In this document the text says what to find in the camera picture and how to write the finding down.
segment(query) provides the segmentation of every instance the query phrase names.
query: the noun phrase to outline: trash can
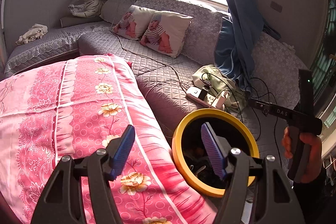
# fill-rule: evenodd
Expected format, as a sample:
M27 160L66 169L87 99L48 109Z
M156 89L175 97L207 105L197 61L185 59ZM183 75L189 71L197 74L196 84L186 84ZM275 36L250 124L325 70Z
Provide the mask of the trash can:
M224 195L225 186L213 173L211 165L207 164L207 155L201 138L201 126L205 122L211 124L216 135L226 138L231 147L238 147L252 157L259 157L259 150L247 127L224 111L210 108L198 109L183 118L176 128L172 140L172 152L176 167L186 182L195 190L208 196L220 198ZM203 163L204 165L201 168L199 165L197 167L199 173L194 174L195 170L193 170L194 165L191 164L191 159L197 157L200 160L200 165ZM248 185L254 179L255 177L249 177Z

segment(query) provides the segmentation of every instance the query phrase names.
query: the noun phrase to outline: green cloth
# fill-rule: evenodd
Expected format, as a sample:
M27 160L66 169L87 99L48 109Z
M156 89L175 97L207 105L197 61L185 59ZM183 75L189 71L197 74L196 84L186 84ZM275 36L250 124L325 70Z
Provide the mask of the green cloth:
M209 75L209 74L203 75L206 72L216 75L219 79L213 75ZM240 111L242 111L247 106L248 102L245 96L245 92L242 91L236 85L234 81L232 81L231 79L225 78L220 73L220 71L215 67L215 65L203 66L193 74L192 77L193 77L194 85L198 87L199 89L201 89L204 86L204 83L201 80L202 75L203 75L203 80L211 83L212 88L210 89L209 94L216 97L217 92L219 93L222 90L225 90L229 93L229 98L225 102L226 107L232 110L238 111L238 105L239 105Z

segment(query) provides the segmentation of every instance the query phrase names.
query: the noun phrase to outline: floral blanket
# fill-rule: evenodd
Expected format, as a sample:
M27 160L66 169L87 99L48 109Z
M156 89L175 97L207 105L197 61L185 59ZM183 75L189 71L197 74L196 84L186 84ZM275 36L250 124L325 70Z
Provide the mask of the floral blanket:
M63 155L84 157L121 136L136 138L123 174L110 182L124 223L212 223L216 209L190 188L172 161L154 115L125 60L83 56L0 82L0 191L30 223ZM87 223L95 223L82 178Z

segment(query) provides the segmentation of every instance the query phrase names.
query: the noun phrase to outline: yellow trash can rim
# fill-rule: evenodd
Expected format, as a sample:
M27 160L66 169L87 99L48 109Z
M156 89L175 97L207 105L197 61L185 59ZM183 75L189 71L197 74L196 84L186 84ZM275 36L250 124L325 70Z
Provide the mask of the yellow trash can rim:
M204 193L209 196L213 196L216 198L221 198L224 195L224 189L217 189L211 187L204 182L200 181L189 169L187 163L184 160L182 153L182 135L185 128L194 120L205 117L214 117L224 120L231 125L233 125L244 137L247 145L249 147L250 153L252 157L259 158L259 150L256 141L254 140L253 135L248 130L248 128L240 122L238 119L233 117L232 115L218 110L218 109L210 109L203 108L195 110L189 113L187 116L183 118L180 124L177 126L173 140L172 140L172 152L174 162L177 166L178 171L182 174L187 183L193 187L198 192ZM248 186L254 181L255 177L249 177Z

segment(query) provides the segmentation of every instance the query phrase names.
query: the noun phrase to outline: black sleeve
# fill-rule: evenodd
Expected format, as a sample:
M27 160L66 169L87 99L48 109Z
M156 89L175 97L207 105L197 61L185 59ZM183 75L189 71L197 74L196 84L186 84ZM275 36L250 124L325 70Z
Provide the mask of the black sleeve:
M315 222L330 200L323 192L326 176L326 170L322 167L319 176L312 182L293 184L307 224Z

